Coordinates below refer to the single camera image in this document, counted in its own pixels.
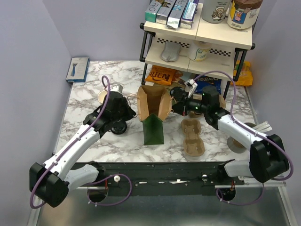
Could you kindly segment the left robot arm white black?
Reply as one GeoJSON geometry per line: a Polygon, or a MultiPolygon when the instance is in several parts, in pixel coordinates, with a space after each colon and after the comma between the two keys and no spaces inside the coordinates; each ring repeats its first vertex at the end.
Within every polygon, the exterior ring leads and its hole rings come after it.
{"type": "Polygon", "coordinates": [[[104,174],[93,164],[78,170],[73,165],[103,135],[113,128],[126,128],[126,122],[136,115],[127,99],[119,92],[110,91],[104,103],[87,115],[77,133],[55,155],[43,164],[34,163],[29,169],[31,197],[37,196],[51,207],[57,207],[69,191],[84,184],[99,186],[104,174]]]}

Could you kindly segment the black plastic lid stack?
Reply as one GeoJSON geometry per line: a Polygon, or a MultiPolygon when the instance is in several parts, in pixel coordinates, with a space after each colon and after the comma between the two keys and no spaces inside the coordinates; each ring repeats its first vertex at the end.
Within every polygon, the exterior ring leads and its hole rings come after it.
{"type": "Polygon", "coordinates": [[[127,130],[127,123],[123,120],[116,122],[111,128],[111,132],[115,135],[121,135],[127,130]]]}

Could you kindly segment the brown paper bag green side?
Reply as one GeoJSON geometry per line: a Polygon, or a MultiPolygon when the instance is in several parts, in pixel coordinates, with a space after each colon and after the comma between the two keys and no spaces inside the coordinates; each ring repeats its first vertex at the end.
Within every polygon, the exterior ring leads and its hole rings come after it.
{"type": "Polygon", "coordinates": [[[164,144],[163,121],[172,111],[172,98],[163,86],[141,85],[137,110],[143,124],[144,145],[164,144]]]}

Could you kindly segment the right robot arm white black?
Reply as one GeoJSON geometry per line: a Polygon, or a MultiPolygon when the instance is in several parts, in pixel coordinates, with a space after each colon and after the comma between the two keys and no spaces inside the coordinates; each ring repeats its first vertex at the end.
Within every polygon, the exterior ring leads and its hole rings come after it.
{"type": "Polygon", "coordinates": [[[250,177],[265,183],[290,169],[281,138],[258,132],[235,119],[220,106],[219,92],[214,86],[203,88],[201,100],[189,96],[181,87],[173,88],[170,94],[176,101],[172,106],[175,113],[183,116],[188,112],[203,114],[207,124],[227,133],[250,152],[246,161],[225,162],[216,173],[219,183],[228,184],[235,177],[250,177]]]}

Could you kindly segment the green paper cup stack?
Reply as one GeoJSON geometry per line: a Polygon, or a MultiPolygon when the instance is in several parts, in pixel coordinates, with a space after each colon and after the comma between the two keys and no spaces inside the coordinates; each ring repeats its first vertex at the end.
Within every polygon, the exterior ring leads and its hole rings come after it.
{"type": "Polygon", "coordinates": [[[103,104],[106,95],[107,95],[107,91],[106,91],[106,90],[103,90],[103,91],[101,91],[101,92],[98,94],[97,100],[98,100],[98,102],[99,102],[100,104],[103,104]]]}

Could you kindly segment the single black plastic lid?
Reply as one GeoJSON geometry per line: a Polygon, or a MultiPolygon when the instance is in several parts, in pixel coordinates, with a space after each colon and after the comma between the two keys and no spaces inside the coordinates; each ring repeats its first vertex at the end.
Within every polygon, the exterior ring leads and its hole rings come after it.
{"type": "Polygon", "coordinates": [[[181,88],[181,87],[174,87],[174,88],[172,88],[172,89],[170,90],[170,95],[171,95],[171,97],[173,97],[174,99],[175,99],[175,94],[178,94],[178,93],[186,93],[186,92],[185,92],[184,89],[181,88]]]}

